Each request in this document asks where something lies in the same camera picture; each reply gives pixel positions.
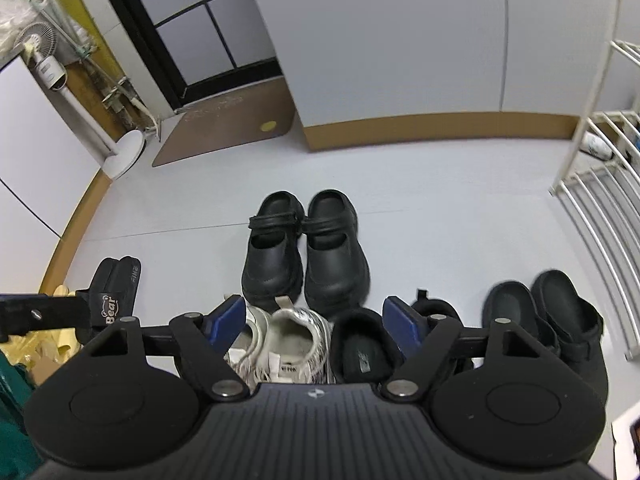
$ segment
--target floor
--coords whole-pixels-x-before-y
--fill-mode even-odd
[[[164,138],[177,119],[165,121]],[[530,284],[544,269],[564,270],[607,323],[611,421],[640,399],[640,364],[625,361],[602,279],[547,191],[567,147],[488,139],[309,153],[295,122],[277,139],[152,168],[159,150],[152,140],[100,204],[66,284],[84,288],[103,258],[130,254],[142,261],[135,314],[143,324],[208,312],[223,294],[240,292],[248,218],[267,194],[286,189],[306,205],[322,189],[340,189],[358,211],[372,277],[366,307],[378,312],[387,296],[411,303],[420,287],[479,326],[494,283]],[[304,237],[300,251],[304,259]],[[609,426],[592,463],[612,478]]]

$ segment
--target green fabric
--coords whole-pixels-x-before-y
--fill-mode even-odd
[[[24,367],[13,367],[0,352],[0,479],[27,478],[42,460],[24,430],[22,407],[31,392]]]

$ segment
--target fan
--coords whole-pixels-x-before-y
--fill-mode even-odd
[[[27,65],[30,66],[33,61],[34,71],[44,85],[59,92],[96,133],[100,147],[106,155],[102,165],[104,173],[112,180],[125,173],[138,159],[145,145],[142,132],[132,130],[115,142],[66,88],[66,69],[53,56],[58,36],[49,23],[34,22],[28,25],[18,34],[14,46],[20,44],[24,47]]]

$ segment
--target metal rack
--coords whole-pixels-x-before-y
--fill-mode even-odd
[[[607,42],[569,153],[551,187],[574,214],[578,228],[592,238],[592,253],[610,272],[614,310],[626,341],[628,360],[640,356],[640,98],[631,110],[595,110],[611,58],[621,55],[640,67],[640,45],[618,40],[621,0],[614,0]],[[596,134],[612,150],[609,162],[578,170],[578,150],[587,132]]]

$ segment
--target doormat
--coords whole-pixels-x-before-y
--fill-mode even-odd
[[[212,97],[183,115],[152,166],[279,137],[295,112],[283,77]]]

